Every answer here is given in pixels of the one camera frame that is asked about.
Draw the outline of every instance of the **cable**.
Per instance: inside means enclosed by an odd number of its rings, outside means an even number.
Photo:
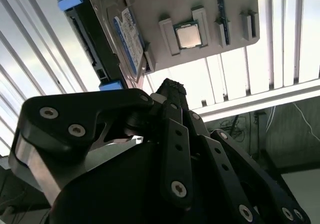
[[[270,118],[271,118],[271,115],[272,115],[272,112],[273,112],[273,108],[274,108],[274,107],[275,107],[275,106],[271,107],[270,114],[269,114],[269,116],[268,116],[268,120],[267,120],[267,122],[266,122],[266,126],[268,126],[268,125],[269,125]]]
[[[238,119],[235,120],[234,119],[227,119],[227,120],[224,120],[222,122],[220,122],[220,128],[228,133],[230,133],[230,130],[232,128],[232,125],[234,124],[235,122],[235,125],[234,125],[234,130],[233,130],[233,133],[232,133],[232,137],[233,139],[235,139],[238,143],[241,143],[245,140],[246,138],[246,133],[243,129],[240,129],[238,127],[238,123],[239,123],[239,119],[240,118],[243,118],[244,119],[244,123],[246,123],[246,117],[243,117],[243,116],[239,116]]]
[[[30,206],[28,207],[28,209],[23,213],[22,217],[20,218],[20,220],[19,220],[16,224],[19,224],[19,223],[22,221],[22,219],[25,217],[25,215],[27,214],[27,212],[28,212],[28,211],[31,209],[31,207],[33,206],[34,202],[35,202],[35,201],[33,201],[33,202],[30,204]]]
[[[296,105],[295,102],[293,102],[292,104],[293,104],[293,105],[297,108],[297,110],[301,113],[301,116],[302,116],[303,120],[304,120],[305,123],[309,126],[311,135],[314,136],[314,137],[320,142],[320,139],[314,134],[310,123],[308,123],[308,121],[306,120],[304,113],[303,113],[303,112],[301,111],[301,109]]]
[[[237,120],[239,118],[239,115],[236,115],[234,120],[233,120],[233,123],[232,123],[232,126],[231,126],[231,129],[230,129],[230,136],[232,136],[232,134],[234,133],[234,130],[235,130],[235,126],[236,126],[236,123],[237,123]]]
[[[40,220],[39,224],[41,224],[41,223],[42,223],[42,221],[44,220],[45,216],[49,213],[49,211],[50,211],[50,209],[49,209],[48,211],[46,211],[46,213],[44,214],[44,216],[41,218],[41,220]]]
[[[9,202],[11,202],[11,201],[13,201],[13,200],[18,199],[18,198],[21,197],[23,194],[25,194],[25,191],[22,192],[21,194],[19,194],[18,196],[16,196],[15,198],[12,198],[12,199],[10,199],[10,200],[7,200],[7,201],[1,203],[0,206],[2,206],[2,205],[4,205],[4,204],[7,204],[7,203],[9,203]]]
[[[274,115],[275,115],[275,111],[276,111],[275,108],[276,108],[276,106],[274,107],[272,114],[270,114],[270,115],[271,115],[271,119],[270,119],[269,125],[268,125],[268,123],[267,123],[266,132],[268,132],[268,130],[269,130],[270,126],[271,126],[271,123],[272,123],[272,121],[274,120]]]

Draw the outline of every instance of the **screw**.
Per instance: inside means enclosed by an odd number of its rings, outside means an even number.
[[[140,96],[140,99],[142,99],[143,101],[148,101],[149,99],[143,95]]]
[[[300,218],[302,221],[304,221],[302,214],[298,210],[294,209],[293,211],[297,215],[298,218]]]
[[[171,183],[171,190],[179,198],[184,198],[187,195],[186,187],[179,181]]]
[[[86,134],[85,128],[79,124],[70,125],[68,131],[71,135],[76,137],[82,137],[84,134]]]
[[[220,132],[220,135],[223,137],[223,139],[228,139],[227,135],[223,132]]]
[[[282,212],[285,215],[285,217],[288,218],[290,221],[294,220],[294,217],[292,216],[291,212],[287,208],[282,208]]]
[[[239,212],[240,212],[241,216],[243,216],[244,219],[246,219],[249,223],[251,223],[254,220],[254,217],[253,217],[251,211],[245,205],[239,206]]]
[[[195,119],[197,119],[197,120],[200,119],[200,116],[199,116],[197,113],[192,113],[192,116],[193,116]]]
[[[173,103],[172,103],[172,104],[170,104],[170,106],[171,106],[172,108],[174,108],[174,109],[178,109],[178,107],[177,107],[177,106],[175,106]]]
[[[54,119],[59,115],[59,113],[54,108],[44,107],[40,109],[40,115],[44,118]]]

